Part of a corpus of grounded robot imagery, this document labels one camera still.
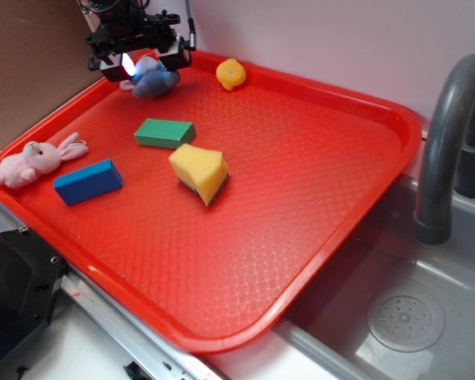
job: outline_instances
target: wooden block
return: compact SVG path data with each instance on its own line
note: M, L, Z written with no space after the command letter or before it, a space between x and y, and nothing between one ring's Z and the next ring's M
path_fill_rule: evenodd
M111 160L105 160L55 179L55 190L67 206L123 187Z
M141 145L177 149L193 140L196 129L192 123L147 119L134 136Z

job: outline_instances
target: blue block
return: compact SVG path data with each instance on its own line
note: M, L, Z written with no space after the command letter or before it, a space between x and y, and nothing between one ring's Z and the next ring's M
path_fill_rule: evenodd
M67 206L122 188L124 180L111 160L55 179L55 190Z

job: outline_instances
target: cardboard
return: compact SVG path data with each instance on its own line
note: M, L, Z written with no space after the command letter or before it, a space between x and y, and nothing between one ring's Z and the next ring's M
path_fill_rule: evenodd
M75 0L0 2L0 150L101 74Z

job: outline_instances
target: sink drain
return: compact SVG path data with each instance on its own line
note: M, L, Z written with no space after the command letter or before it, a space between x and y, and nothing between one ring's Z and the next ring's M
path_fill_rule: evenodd
M397 287L370 304L367 324L383 345L399 352L416 352L433 345L445 325L442 307L429 294Z

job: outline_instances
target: pink stuffed bunny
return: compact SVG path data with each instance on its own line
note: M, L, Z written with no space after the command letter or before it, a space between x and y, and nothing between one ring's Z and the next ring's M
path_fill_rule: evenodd
M73 133L58 148L48 142L27 143L22 153L7 156L0 162L0 185L22 188L57 169L62 161L82 156L88 147L86 142L77 141L78 137L77 132Z

